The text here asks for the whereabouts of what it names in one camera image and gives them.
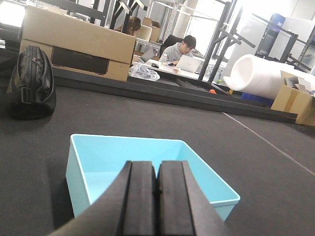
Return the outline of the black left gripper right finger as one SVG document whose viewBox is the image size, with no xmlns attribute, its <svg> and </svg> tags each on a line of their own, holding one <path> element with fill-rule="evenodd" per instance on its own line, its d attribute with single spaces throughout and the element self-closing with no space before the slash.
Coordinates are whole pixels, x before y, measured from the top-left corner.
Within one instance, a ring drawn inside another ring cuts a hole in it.
<svg viewBox="0 0 315 236">
<path fill-rule="evenodd" d="M 159 236 L 231 236 L 187 161 L 162 161 L 158 172 Z"/>
</svg>

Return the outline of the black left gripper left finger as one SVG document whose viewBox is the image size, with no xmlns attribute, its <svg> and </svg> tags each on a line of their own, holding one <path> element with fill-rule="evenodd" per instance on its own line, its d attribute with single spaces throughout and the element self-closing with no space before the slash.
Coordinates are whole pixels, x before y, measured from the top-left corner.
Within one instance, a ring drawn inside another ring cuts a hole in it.
<svg viewBox="0 0 315 236">
<path fill-rule="evenodd" d="M 156 174 L 151 161 L 127 161 L 105 192 L 53 236 L 156 235 Z"/>
</svg>

